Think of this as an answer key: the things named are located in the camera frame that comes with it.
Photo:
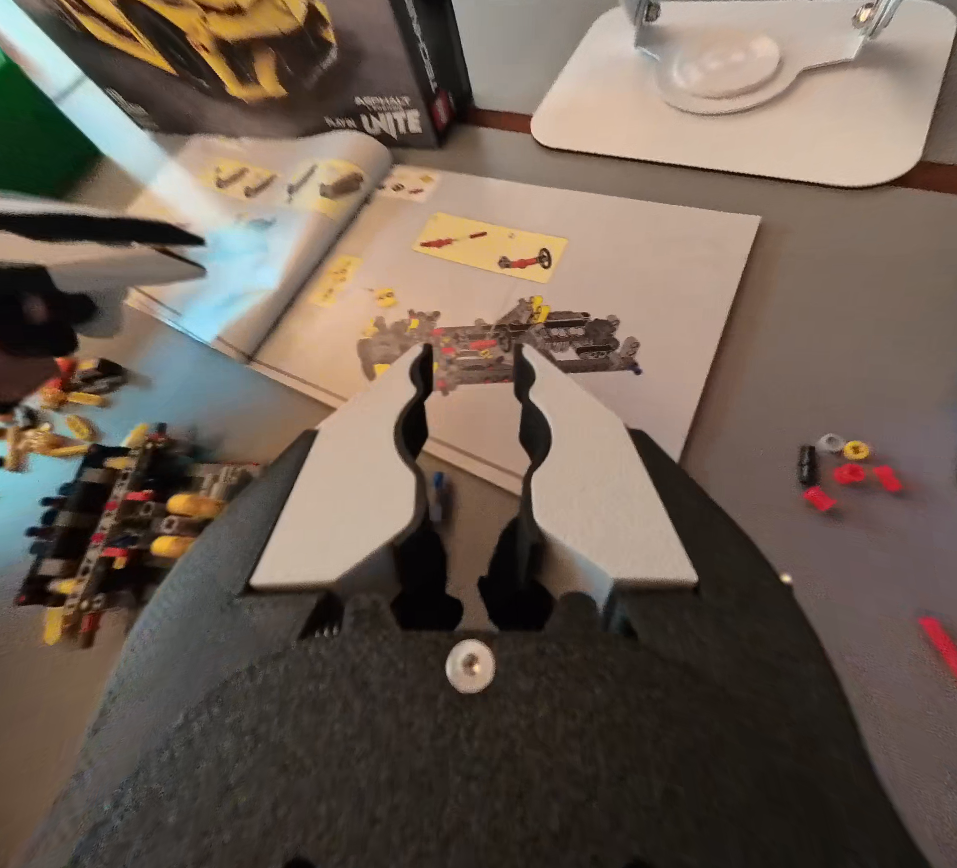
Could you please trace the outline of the open lego instruction booklet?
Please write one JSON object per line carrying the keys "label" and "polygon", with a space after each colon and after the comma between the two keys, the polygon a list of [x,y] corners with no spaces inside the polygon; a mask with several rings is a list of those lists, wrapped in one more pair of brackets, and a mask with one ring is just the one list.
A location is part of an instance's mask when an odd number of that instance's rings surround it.
{"label": "open lego instruction booklet", "polygon": [[338,408],[433,347],[428,448],[513,489],[528,343],[677,458],[758,216],[396,164],[371,136],[188,139],[131,203],[206,275],[133,304]]}

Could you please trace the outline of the green cardboard box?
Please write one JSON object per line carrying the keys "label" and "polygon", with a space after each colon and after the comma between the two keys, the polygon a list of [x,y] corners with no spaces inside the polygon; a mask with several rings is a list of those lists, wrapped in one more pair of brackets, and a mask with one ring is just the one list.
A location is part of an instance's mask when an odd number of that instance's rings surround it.
{"label": "green cardboard box", "polygon": [[101,158],[96,146],[2,53],[2,191],[62,200]]}

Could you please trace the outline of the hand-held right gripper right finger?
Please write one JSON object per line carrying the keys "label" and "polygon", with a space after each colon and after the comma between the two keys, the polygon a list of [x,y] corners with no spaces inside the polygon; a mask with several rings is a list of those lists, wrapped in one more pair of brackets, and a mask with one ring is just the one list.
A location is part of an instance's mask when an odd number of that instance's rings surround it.
{"label": "hand-held right gripper right finger", "polygon": [[692,590],[699,576],[630,428],[541,351],[514,350],[529,464],[479,594],[501,631],[540,631],[558,600],[602,613],[623,591]]}

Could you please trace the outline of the lego car chassis model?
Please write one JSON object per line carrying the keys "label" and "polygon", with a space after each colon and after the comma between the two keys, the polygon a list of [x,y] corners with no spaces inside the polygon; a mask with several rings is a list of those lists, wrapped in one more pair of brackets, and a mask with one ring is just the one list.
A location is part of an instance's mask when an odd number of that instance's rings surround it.
{"label": "lego car chassis model", "polygon": [[41,613],[44,646],[85,649],[108,612],[138,611],[225,508],[257,479],[256,461],[210,460],[163,422],[141,423],[117,445],[79,455],[27,529],[30,566],[14,596]]}

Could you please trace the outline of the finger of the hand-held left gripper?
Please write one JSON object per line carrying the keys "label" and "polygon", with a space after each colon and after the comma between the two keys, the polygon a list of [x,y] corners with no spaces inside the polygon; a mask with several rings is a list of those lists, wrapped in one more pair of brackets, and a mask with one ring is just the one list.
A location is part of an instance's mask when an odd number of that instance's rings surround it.
{"label": "finger of the hand-held left gripper", "polygon": [[201,279],[206,269],[145,244],[29,240],[1,234],[3,269],[40,267],[60,290],[158,287]]}
{"label": "finger of the hand-held left gripper", "polygon": [[39,197],[2,195],[1,230],[48,243],[204,247],[206,240],[166,220]]}

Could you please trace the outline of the person's left hand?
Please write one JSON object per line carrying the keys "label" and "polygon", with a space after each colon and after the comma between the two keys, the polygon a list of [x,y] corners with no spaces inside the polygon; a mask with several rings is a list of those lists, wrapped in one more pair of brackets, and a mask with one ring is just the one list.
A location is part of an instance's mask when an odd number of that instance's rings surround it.
{"label": "person's left hand", "polygon": [[21,401],[60,374],[54,357],[12,356],[1,351],[1,415],[11,414]]}

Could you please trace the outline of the white monitor stand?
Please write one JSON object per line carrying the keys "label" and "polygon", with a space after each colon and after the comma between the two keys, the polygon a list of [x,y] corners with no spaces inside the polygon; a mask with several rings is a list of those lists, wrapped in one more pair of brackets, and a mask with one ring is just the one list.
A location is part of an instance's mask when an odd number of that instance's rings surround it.
{"label": "white monitor stand", "polygon": [[954,40],[929,0],[617,0],[530,131],[559,151],[874,187],[922,158]]}

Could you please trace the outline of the pile of yellow lego pieces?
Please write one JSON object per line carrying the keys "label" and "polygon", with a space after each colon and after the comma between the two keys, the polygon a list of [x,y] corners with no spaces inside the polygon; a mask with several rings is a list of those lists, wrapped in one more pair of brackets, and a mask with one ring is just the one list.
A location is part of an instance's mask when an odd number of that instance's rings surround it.
{"label": "pile of yellow lego pieces", "polygon": [[130,373],[104,357],[58,357],[55,371],[18,401],[2,398],[1,467],[22,472],[33,455],[74,458],[101,438],[87,411],[106,408]]}

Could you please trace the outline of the pile of red blue pins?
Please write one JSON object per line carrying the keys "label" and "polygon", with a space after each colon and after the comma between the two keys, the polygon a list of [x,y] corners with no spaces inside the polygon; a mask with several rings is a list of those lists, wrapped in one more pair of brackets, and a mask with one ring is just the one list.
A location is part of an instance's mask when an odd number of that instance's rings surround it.
{"label": "pile of red blue pins", "polygon": [[[907,488],[901,474],[889,463],[877,462],[875,451],[863,440],[845,439],[838,434],[823,434],[812,443],[802,442],[796,452],[796,484],[801,498],[816,513],[827,515],[838,510],[838,500],[827,486],[861,488],[877,486],[895,499],[903,498]],[[919,613],[913,621],[929,652],[952,684],[956,682],[956,643],[948,624],[939,616]]]}

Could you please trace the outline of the lego set box yellow car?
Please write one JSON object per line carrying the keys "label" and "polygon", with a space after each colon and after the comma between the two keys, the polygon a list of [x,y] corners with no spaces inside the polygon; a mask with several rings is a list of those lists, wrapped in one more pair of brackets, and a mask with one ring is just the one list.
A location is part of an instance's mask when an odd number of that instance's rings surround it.
{"label": "lego set box yellow car", "polygon": [[10,0],[141,128],[435,147],[472,105],[451,0]]}

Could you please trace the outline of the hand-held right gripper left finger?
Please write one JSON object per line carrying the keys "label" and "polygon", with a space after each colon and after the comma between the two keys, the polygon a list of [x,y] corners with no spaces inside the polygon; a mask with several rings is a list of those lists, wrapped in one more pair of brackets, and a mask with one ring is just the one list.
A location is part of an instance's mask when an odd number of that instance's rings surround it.
{"label": "hand-held right gripper left finger", "polygon": [[259,592],[380,595],[405,629],[450,631],[461,600],[417,463],[428,438],[431,345],[415,344],[316,430],[251,572]]}

